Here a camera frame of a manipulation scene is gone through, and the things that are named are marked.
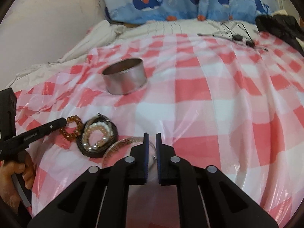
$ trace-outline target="plastic tablecloth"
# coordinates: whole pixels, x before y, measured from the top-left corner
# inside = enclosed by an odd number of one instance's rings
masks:
[[[94,48],[86,62],[16,93],[17,132],[71,115],[85,122],[98,112],[120,138],[148,132],[155,141],[161,132],[178,156],[217,166],[283,227],[304,197],[304,58],[266,33],[256,45],[179,34]],[[126,96],[109,94],[102,70],[130,57],[143,59],[148,83]],[[37,165],[33,216],[101,162],[58,131],[29,153]],[[179,227],[176,188],[158,185],[156,167],[147,185],[131,188],[127,227]]]

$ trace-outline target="finger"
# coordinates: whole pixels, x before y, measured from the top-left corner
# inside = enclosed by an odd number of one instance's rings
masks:
[[[7,203],[11,207],[13,212],[16,214],[18,213],[20,201],[21,201],[21,198],[19,195],[12,195],[9,199],[9,202]]]
[[[27,181],[33,175],[34,175],[33,169],[31,169],[30,167],[27,167],[27,168],[25,168],[25,171],[23,172],[22,177],[23,177],[24,181]]]
[[[15,161],[10,161],[1,167],[1,173],[3,176],[11,176],[14,173],[20,174],[24,172],[25,164],[17,163]]]
[[[32,161],[32,158],[31,156],[28,154],[28,152],[26,152],[25,154],[25,161],[24,161],[25,165],[27,167],[33,167],[33,161]]]
[[[25,184],[24,184],[25,187],[27,189],[31,189],[33,187],[33,185],[34,185],[34,180],[35,180],[34,176],[30,177],[27,181],[25,181]]]

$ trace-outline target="black braided bracelet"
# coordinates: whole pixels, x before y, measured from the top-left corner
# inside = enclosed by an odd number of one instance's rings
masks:
[[[102,145],[100,148],[97,148],[96,150],[88,150],[84,144],[83,144],[83,136],[85,134],[85,129],[87,128],[87,123],[91,122],[92,124],[97,123],[97,122],[103,122],[103,123],[107,123],[111,126],[112,132],[111,132],[111,136],[109,138],[109,140]],[[79,137],[77,137],[77,146],[79,148],[79,150],[81,151],[81,153],[89,158],[102,158],[102,156],[104,155],[104,153],[106,152],[106,150],[113,145],[115,142],[118,141],[118,131],[117,128],[115,126],[115,124],[109,120],[107,120],[107,117],[103,116],[103,115],[98,115],[96,119],[94,119],[93,121],[89,120],[87,121],[82,130],[80,131],[81,135]]]

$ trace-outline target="pillow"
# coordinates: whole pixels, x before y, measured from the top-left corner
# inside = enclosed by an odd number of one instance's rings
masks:
[[[199,0],[198,20],[228,19],[255,23],[260,14],[271,14],[280,9],[278,0]]]
[[[106,15],[114,21],[144,24],[197,17],[199,0],[104,0]]]

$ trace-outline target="metal tin can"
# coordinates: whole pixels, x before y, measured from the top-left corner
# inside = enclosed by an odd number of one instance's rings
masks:
[[[109,93],[113,95],[129,94],[147,82],[143,61],[130,58],[107,67],[102,76]]]

